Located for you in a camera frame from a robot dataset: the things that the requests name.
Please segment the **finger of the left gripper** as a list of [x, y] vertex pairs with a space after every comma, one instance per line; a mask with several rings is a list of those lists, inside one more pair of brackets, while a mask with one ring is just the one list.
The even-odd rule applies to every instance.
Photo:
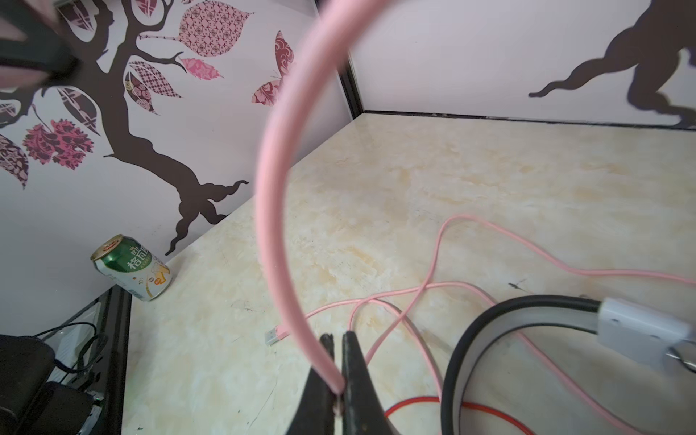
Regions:
[[62, 34], [54, 1], [1, 3], [1, 87], [63, 84], [79, 58]]

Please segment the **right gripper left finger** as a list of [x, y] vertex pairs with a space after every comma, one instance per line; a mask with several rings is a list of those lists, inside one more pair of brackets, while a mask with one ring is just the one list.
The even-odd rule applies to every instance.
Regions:
[[287, 435], [329, 435], [335, 433], [335, 394], [312, 368], [304, 385], [299, 406]]

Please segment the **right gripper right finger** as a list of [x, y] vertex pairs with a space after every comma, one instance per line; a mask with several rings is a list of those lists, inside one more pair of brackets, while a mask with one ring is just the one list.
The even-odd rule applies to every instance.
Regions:
[[347, 435], [393, 435], [397, 431], [385, 417], [357, 336], [349, 331], [342, 341], [342, 375], [345, 388], [343, 433]]

